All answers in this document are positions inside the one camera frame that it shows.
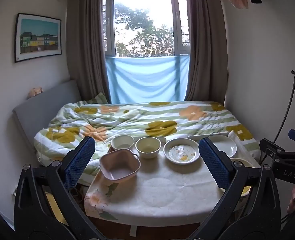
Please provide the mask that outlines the plain white plate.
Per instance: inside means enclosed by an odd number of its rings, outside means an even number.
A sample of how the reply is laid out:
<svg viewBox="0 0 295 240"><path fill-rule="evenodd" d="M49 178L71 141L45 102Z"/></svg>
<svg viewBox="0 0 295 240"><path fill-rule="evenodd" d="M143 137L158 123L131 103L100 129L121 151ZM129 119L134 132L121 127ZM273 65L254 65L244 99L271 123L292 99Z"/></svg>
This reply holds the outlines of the plain white plate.
<svg viewBox="0 0 295 240"><path fill-rule="evenodd" d="M209 137L217 149L224 152L229 158L232 158L237 152L236 143L225 135L212 135Z"/></svg>

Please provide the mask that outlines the cream duck print plate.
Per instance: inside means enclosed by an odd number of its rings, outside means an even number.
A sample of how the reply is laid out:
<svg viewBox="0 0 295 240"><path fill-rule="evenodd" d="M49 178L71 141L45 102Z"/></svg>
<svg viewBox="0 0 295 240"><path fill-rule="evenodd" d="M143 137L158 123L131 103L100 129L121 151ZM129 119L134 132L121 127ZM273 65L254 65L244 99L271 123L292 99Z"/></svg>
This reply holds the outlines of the cream duck print plate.
<svg viewBox="0 0 295 240"><path fill-rule="evenodd" d="M198 143L188 138L176 138L163 147L165 157L178 165L189 165L200 158Z"/></svg>

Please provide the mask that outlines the pink square bowl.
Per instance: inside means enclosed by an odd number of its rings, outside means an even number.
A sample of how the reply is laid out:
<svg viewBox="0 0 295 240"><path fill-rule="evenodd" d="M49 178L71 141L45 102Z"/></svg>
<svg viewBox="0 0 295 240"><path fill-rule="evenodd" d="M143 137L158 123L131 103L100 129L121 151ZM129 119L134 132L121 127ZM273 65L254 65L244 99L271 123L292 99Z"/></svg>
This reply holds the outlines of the pink square bowl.
<svg viewBox="0 0 295 240"><path fill-rule="evenodd" d="M141 168L137 154L120 149L102 156L99 161L104 177L114 183L121 183L136 176Z"/></svg>

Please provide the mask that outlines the white ribbed small bowl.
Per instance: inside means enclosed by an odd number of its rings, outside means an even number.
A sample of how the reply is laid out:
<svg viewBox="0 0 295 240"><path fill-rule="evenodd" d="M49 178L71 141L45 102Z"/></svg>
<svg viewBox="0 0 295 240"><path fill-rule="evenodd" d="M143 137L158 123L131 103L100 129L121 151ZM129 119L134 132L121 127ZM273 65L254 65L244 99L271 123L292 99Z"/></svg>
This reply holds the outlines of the white ribbed small bowl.
<svg viewBox="0 0 295 240"><path fill-rule="evenodd" d="M135 143L135 140L132 136L130 135L120 135L115 137L112 142L111 146L115 150L120 150L120 149L131 149Z"/></svg>

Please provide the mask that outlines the cream floral bowl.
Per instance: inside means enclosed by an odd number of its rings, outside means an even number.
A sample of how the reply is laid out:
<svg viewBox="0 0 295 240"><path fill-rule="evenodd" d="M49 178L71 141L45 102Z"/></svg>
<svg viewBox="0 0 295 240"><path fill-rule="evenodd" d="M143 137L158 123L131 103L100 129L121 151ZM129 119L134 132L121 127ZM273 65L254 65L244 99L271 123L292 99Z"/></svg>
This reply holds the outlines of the cream floral bowl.
<svg viewBox="0 0 295 240"><path fill-rule="evenodd" d="M155 137L140 138L135 143L135 148L139 153L139 157L143 159L153 159L158 157L162 143Z"/></svg>

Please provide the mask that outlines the yellow duck cartoon plate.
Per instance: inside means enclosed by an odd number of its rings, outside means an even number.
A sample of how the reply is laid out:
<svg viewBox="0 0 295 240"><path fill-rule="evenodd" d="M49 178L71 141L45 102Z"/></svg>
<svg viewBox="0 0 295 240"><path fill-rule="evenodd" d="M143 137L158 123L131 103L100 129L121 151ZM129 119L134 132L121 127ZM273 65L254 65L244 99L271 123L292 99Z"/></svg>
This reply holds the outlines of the yellow duck cartoon plate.
<svg viewBox="0 0 295 240"><path fill-rule="evenodd" d="M240 159L240 158L231 158L231 161L240 161L245 167L254 167L251 163L249 163L248 161L244 160L244 159ZM245 197L249 194L250 192L250 188L251 186L245 186L243 188L241 197Z"/></svg>

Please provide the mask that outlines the right brown curtain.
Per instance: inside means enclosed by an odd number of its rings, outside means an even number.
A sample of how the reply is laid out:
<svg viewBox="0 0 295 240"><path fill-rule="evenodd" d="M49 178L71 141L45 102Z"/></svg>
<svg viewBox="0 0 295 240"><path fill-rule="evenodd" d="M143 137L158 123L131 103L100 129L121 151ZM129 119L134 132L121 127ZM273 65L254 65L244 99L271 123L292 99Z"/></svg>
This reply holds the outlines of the right brown curtain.
<svg viewBox="0 0 295 240"><path fill-rule="evenodd" d="M228 52L221 0L188 0L190 65L186 101L224 103Z"/></svg>

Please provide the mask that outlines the brown curtain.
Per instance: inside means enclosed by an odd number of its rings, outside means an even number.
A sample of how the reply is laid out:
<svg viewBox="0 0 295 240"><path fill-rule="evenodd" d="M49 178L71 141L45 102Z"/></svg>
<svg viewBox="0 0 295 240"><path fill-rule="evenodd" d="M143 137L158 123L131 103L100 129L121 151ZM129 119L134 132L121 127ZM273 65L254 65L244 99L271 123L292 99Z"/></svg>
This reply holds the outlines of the brown curtain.
<svg viewBox="0 0 295 240"><path fill-rule="evenodd" d="M103 46L102 0L68 0L66 54L81 98L102 93L111 101Z"/></svg>
<svg viewBox="0 0 295 240"><path fill-rule="evenodd" d="M188 0L190 65L186 101L224 103L228 52L221 0Z"/></svg>

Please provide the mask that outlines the white floral tablecloth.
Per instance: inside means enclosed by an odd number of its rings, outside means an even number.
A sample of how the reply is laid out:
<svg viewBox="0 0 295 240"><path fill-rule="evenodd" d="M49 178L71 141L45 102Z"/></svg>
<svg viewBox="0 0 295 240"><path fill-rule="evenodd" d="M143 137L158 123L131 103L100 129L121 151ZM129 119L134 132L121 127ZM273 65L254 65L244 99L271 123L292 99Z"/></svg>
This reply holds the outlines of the white floral tablecloth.
<svg viewBox="0 0 295 240"><path fill-rule="evenodd" d="M189 165L170 162L163 153L143 159L136 176L114 183L100 171L84 198L86 215L120 224L165 226L201 222L224 194L200 157Z"/></svg>

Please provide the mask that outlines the grey headboard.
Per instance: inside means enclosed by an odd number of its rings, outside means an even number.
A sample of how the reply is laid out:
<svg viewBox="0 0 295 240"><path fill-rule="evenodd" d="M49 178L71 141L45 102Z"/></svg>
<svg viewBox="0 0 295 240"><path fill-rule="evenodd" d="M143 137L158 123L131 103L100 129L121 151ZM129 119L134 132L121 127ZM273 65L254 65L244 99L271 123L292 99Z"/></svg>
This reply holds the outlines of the grey headboard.
<svg viewBox="0 0 295 240"><path fill-rule="evenodd" d="M70 80L26 100L13 109L15 123L33 154L36 153L35 135L41 129L48 127L50 121L64 105L80 100L77 83Z"/></svg>

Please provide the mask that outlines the floral striped duvet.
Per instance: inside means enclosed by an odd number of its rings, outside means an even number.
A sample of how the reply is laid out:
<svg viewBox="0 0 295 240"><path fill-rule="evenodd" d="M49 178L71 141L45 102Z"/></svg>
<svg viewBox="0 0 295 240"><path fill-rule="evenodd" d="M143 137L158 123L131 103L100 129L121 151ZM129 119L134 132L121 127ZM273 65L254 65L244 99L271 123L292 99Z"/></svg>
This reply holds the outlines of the floral striped duvet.
<svg viewBox="0 0 295 240"><path fill-rule="evenodd" d="M206 101L176 101L103 105L79 101L64 105L48 126L34 137L39 162L48 166L62 160L86 136L95 140L95 152L81 176L90 185L99 172L99 159L119 135L164 137L167 140L192 135L235 132L241 144L259 159L259 144L250 131L223 104Z"/></svg>

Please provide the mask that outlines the small plush toy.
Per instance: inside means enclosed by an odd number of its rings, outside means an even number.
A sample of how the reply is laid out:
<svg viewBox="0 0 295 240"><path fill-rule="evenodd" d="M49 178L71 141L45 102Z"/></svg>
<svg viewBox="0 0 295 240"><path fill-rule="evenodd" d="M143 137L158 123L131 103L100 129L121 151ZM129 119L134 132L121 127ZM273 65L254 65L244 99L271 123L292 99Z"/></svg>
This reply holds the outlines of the small plush toy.
<svg viewBox="0 0 295 240"><path fill-rule="evenodd" d="M42 87L36 87L30 90L30 92L28 93L28 99L32 98L34 96L37 96L39 94L43 93L43 88Z"/></svg>

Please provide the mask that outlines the framed houses picture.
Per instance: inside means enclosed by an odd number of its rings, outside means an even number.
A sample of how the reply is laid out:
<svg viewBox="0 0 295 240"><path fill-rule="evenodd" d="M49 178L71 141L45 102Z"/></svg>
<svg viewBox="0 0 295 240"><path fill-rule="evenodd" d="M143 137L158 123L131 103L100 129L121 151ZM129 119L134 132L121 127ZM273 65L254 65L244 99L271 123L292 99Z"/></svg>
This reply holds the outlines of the framed houses picture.
<svg viewBox="0 0 295 240"><path fill-rule="evenodd" d="M52 17L18 13L14 61L22 62L62 54L62 21Z"/></svg>

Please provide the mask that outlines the left brown curtain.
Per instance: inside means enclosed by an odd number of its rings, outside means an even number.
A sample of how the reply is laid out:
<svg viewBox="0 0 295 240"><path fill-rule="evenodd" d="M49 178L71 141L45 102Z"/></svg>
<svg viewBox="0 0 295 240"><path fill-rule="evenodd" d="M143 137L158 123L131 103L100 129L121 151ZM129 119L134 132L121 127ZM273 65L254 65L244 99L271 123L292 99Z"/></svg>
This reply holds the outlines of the left brown curtain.
<svg viewBox="0 0 295 240"><path fill-rule="evenodd" d="M81 98L102 93L111 101L103 46L102 0L68 0L66 54Z"/></svg>

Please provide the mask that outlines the window frame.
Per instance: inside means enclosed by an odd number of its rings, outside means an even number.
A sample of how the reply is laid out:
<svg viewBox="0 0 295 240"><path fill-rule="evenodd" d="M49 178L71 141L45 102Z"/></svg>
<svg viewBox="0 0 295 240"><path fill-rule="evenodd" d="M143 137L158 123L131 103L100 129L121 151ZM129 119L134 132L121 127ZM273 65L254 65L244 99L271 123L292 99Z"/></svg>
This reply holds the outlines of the window frame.
<svg viewBox="0 0 295 240"><path fill-rule="evenodd" d="M190 53L187 0L102 0L102 23L108 56Z"/></svg>

